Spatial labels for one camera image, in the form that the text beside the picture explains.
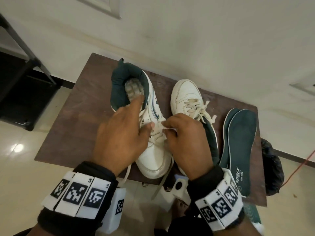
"shoe logo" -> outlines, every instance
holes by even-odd
[[[155,117],[156,120],[158,120],[160,118],[160,115],[157,114],[155,108],[154,108],[154,99],[152,98],[152,112],[153,112],[153,115]]]

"brand logo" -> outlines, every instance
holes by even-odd
[[[236,167],[236,183],[238,184],[240,181],[243,181],[243,172]]]
[[[156,104],[158,105],[156,97],[152,98],[152,112],[153,112],[155,119],[158,120],[160,118],[160,115],[157,114],[157,112],[154,108],[154,100],[155,100]]]

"tiled floor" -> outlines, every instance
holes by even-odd
[[[0,122],[0,231],[11,236],[34,226],[42,199],[69,170],[34,161],[70,90],[61,88],[32,132]],[[298,164],[281,159],[288,176]],[[265,235],[314,235],[315,169],[302,167],[280,194],[268,197],[268,208],[259,207]],[[127,195],[119,229],[113,235],[153,235],[154,225],[170,222],[172,197],[151,196],[156,186],[142,187],[127,181]]]

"hand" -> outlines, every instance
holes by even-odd
[[[176,163],[183,169],[190,180],[199,178],[213,168],[211,152],[205,129],[201,122],[179,113],[162,122],[169,145]]]
[[[112,171],[115,176],[138,159],[148,146],[154,123],[139,129],[143,101],[144,96],[138,96],[99,126],[91,161]]]

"black metal rack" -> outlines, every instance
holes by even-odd
[[[0,52],[0,119],[32,131],[60,85],[1,14],[0,26],[29,58],[25,61]],[[34,67],[39,67],[43,73],[34,75]]]

